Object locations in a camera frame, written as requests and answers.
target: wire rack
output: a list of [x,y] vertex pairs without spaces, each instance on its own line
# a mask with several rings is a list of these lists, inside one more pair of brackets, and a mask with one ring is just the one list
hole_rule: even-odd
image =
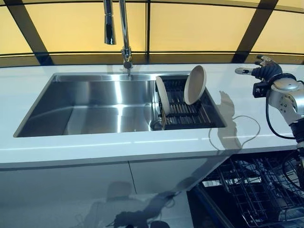
[[[285,164],[287,176],[299,186],[295,159]],[[281,158],[230,158],[205,181],[218,179],[233,195],[247,225],[264,227],[304,218],[304,192],[282,172]]]
[[169,99],[171,113],[165,115],[159,97],[160,117],[164,130],[223,127],[208,92],[204,92],[199,101],[187,105],[184,101],[186,80],[163,80]]

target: dish rack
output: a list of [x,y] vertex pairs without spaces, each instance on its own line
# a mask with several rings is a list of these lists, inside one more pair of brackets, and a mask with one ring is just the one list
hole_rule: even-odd
[[171,110],[166,116],[158,94],[159,116],[164,130],[224,127],[207,89],[196,103],[187,105],[184,101],[186,79],[163,79],[163,82]]
[[[208,185],[217,180],[233,196],[250,228],[304,219],[304,192],[288,181],[282,163],[282,156],[245,159],[232,156],[203,183]],[[284,163],[286,175],[299,186],[296,160]]]

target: countertop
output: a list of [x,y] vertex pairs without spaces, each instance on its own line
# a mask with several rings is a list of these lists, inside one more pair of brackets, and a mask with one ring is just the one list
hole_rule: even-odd
[[[191,71],[197,64],[135,65],[132,72]],[[30,66],[0,69],[0,168],[32,164],[123,162],[158,158],[227,156],[233,153],[294,149],[294,140],[276,137],[265,117],[265,99],[252,96],[259,80],[234,73],[253,64],[201,64],[207,72],[207,89],[227,127],[134,133],[104,133],[46,137],[13,137],[21,121],[54,73],[123,72],[122,65]],[[304,79],[303,65],[281,65],[283,72]],[[273,127],[292,136],[274,108]]]

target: white plate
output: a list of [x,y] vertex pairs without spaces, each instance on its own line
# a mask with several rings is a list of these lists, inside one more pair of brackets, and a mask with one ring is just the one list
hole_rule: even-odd
[[165,84],[162,81],[162,78],[157,76],[156,77],[156,85],[158,88],[158,93],[161,97],[161,103],[162,103],[162,108],[165,112],[166,115],[170,114],[170,103],[167,95],[167,91],[165,88]]
[[200,99],[206,88],[206,78],[206,71],[202,66],[194,67],[187,78],[184,89],[186,104],[191,105]]

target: sink basin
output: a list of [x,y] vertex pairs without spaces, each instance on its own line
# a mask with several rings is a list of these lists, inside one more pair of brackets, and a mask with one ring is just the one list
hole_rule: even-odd
[[155,77],[186,74],[54,74],[15,137],[151,131],[159,121]]

